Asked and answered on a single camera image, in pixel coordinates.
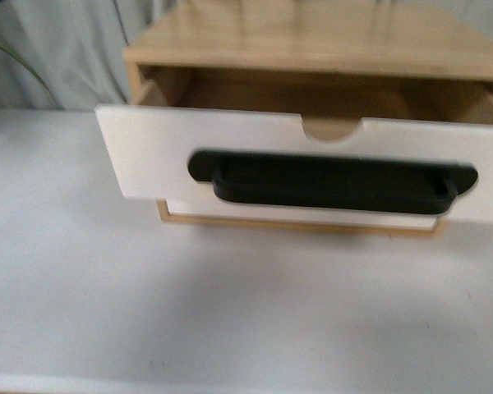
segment drawer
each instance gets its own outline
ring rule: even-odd
[[[101,128],[123,194],[157,199],[166,221],[416,234],[493,222],[493,93],[478,82],[164,68],[134,104],[102,111]],[[444,215],[234,204],[190,177],[198,149],[459,161],[480,181]]]
[[[133,103],[298,113],[319,140],[350,134],[363,117],[493,125],[493,93],[469,80],[158,68]]]
[[[124,55],[131,103],[146,108],[98,117],[123,194],[159,200],[163,220],[493,222],[493,41],[431,5],[191,0]],[[190,177],[198,149],[465,161],[480,181],[444,217],[245,206]]]

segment wooden box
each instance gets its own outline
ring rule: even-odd
[[[318,140],[367,117],[493,126],[493,41],[430,5],[185,0],[124,58],[135,105],[297,113]],[[163,200],[159,210],[164,220],[237,222],[172,215]]]

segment drawer pull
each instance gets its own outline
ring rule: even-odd
[[[437,215],[477,181],[470,164],[200,150],[188,171],[243,204]]]

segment white surface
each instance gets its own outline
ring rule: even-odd
[[[493,226],[165,224],[93,114],[0,111],[0,392],[493,394]]]
[[[278,219],[266,206],[221,202],[211,184],[195,182],[187,171],[187,161],[195,150],[203,148],[459,161],[476,167],[479,182],[457,198],[446,217],[493,222],[493,126],[362,119],[348,137],[323,142],[307,136],[301,117],[292,114],[115,105],[100,106],[96,112],[126,197],[182,201],[190,213],[200,208],[200,213],[210,209],[223,216]],[[296,212],[288,218],[308,221],[306,210]],[[314,213],[318,210],[308,212],[310,219],[317,221]],[[334,210],[323,212],[324,222],[339,219]],[[340,215],[343,220],[339,222],[352,222],[343,216],[347,211]],[[430,227],[434,222],[434,218],[422,215],[366,217],[370,224],[394,226]]]

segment wooden drawer unit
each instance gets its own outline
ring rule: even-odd
[[[364,118],[493,126],[493,41],[429,5],[185,0],[124,58],[135,105],[299,114],[313,140],[349,136]],[[194,123],[194,135],[204,130]],[[159,208],[165,220],[252,219],[172,215],[162,200]],[[298,222],[285,226],[307,226]]]

